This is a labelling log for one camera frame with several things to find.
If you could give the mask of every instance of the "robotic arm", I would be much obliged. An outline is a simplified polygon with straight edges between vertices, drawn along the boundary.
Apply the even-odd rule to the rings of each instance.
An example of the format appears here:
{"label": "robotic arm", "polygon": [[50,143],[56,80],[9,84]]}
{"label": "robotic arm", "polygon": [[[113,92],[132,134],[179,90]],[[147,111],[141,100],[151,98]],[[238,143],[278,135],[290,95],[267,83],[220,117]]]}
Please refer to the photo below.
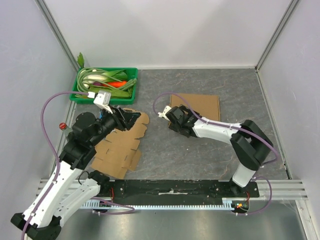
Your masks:
{"label": "robotic arm", "polygon": [[[224,123],[200,116],[203,120],[201,121],[184,105],[172,108],[166,106],[163,112],[158,113],[158,116],[170,121],[169,129],[188,138],[209,138],[232,145],[240,164],[230,181],[240,188],[244,188],[262,166],[270,149],[258,139],[232,127],[246,129],[273,146],[268,137],[251,120],[245,120],[243,123]],[[207,124],[207,122],[229,126],[229,128]]]}
{"label": "robotic arm", "polygon": [[[49,181],[30,207],[11,218],[11,222],[23,230],[28,219],[32,217],[26,234],[33,240],[55,240],[69,217],[87,200],[108,187],[109,177],[94,171],[78,189],[62,200],[69,186],[95,156],[95,145],[114,129],[130,130],[141,115],[139,112],[109,106],[108,92],[100,91],[96,96],[91,94],[95,97],[94,104],[102,109],[101,118],[96,118],[90,112],[81,113],[76,118],[72,132],[67,136],[68,142],[59,156],[60,165],[55,167]],[[44,197],[52,183],[53,187]]]}

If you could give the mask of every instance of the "flattened cardboard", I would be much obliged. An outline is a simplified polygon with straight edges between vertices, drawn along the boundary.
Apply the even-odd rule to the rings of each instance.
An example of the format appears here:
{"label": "flattened cardboard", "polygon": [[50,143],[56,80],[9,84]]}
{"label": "flattened cardboard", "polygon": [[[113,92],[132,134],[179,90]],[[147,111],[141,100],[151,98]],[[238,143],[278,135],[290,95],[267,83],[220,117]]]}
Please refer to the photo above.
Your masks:
{"label": "flattened cardboard", "polygon": [[[219,109],[219,97],[217,95],[202,95],[202,94],[189,94],[179,93],[179,95],[185,98],[193,110],[200,113],[201,116],[220,121],[220,109]],[[179,97],[171,95],[170,107],[185,105]]]}
{"label": "flattened cardboard", "polygon": [[111,132],[105,140],[96,145],[95,159],[91,167],[118,179],[123,179],[127,170],[134,171],[142,155],[138,149],[139,138],[145,135],[145,124],[148,123],[148,115],[141,112],[141,116],[129,131],[116,129]]}

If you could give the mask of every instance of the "green crate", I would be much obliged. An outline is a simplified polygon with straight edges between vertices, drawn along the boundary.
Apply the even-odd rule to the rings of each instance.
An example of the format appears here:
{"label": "green crate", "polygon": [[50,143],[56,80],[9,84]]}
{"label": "green crate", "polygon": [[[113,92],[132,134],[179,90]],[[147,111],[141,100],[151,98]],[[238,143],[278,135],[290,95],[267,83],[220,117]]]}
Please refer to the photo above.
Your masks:
{"label": "green crate", "polygon": [[[128,80],[130,79],[137,79],[138,80],[138,69],[135,67],[96,67],[96,69],[103,69],[106,71],[114,71],[114,70],[120,70],[123,69],[125,73],[128,75]],[[133,86],[132,91],[132,97],[131,98],[111,98],[110,104],[112,105],[129,105],[133,104],[135,101],[135,94],[136,94],[136,88],[137,84]],[[78,85],[77,85],[77,78],[74,81],[72,91],[78,91]],[[80,98],[76,97],[75,94],[70,94],[70,100],[76,102],[77,104],[93,104],[94,99],[93,98]]]}

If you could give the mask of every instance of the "bottle cap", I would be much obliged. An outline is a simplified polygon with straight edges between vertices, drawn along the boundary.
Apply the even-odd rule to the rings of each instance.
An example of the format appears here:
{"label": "bottle cap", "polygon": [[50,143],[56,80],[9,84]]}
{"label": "bottle cap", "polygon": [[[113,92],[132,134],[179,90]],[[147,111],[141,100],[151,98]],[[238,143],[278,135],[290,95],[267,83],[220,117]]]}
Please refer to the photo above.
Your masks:
{"label": "bottle cap", "polygon": [[65,130],[67,127],[68,127],[68,126],[67,126],[67,124],[66,124],[65,122],[62,122],[62,123],[59,124],[59,128],[60,128],[61,130]]}

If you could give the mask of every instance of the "white wall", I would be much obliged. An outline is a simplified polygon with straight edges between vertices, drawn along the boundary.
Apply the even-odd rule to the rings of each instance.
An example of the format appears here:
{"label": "white wall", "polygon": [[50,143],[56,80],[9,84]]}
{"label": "white wall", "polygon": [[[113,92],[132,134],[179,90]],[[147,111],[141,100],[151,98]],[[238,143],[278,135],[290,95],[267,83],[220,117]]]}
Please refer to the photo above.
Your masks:
{"label": "white wall", "polygon": [[253,67],[290,0],[45,0],[91,67]]}
{"label": "white wall", "polygon": [[[41,131],[40,111],[48,97],[71,89],[75,74],[34,0],[1,1],[1,239],[20,239],[10,219],[32,203],[40,179],[48,177],[53,154]],[[60,97],[45,113],[55,145],[67,102],[67,96]]]}
{"label": "white wall", "polygon": [[300,1],[260,75],[290,172],[320,223],[320,1]]}

